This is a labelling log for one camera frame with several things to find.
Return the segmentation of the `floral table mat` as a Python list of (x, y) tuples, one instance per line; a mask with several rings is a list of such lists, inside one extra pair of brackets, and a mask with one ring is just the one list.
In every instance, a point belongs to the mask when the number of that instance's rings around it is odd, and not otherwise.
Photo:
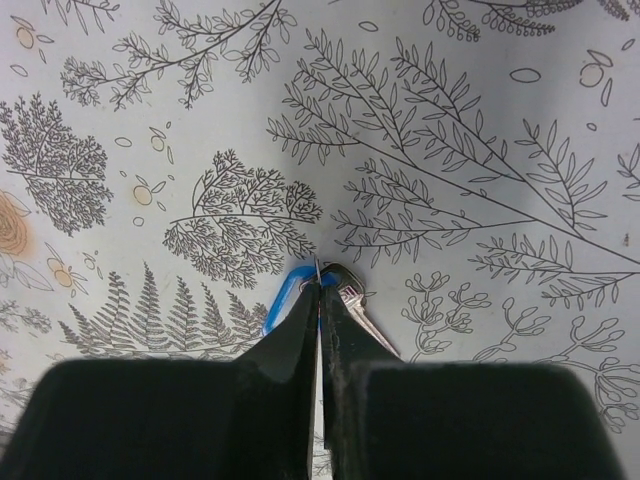
[(556, 363), (639, 475), (635, 1), (5, 1), (1, 439), (336, 261), (408, 362)]

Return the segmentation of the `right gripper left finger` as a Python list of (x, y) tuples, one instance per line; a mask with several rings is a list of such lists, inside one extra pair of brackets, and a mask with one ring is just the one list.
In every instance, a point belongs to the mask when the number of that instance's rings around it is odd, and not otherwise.
[(72, 360), (37, 384), (5, 479), (307, 479), (320, 268), (232, 361)]

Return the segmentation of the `blue key tag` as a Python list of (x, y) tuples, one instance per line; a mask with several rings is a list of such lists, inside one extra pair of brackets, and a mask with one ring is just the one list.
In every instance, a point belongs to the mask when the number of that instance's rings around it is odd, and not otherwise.
[(287, 274), (263, 322), (264, 336), (269, 335), (284, 321), (304, 285), (315, 279), (316, 269), (311, 265), (296, 267)]

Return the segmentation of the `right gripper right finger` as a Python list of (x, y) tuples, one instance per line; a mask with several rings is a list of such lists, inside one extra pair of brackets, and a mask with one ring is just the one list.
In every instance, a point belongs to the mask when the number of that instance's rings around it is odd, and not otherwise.
[(319, 304), (325, 445), (336, 479), (621, 479), (587, 390), (530, 363), (406, 363)]

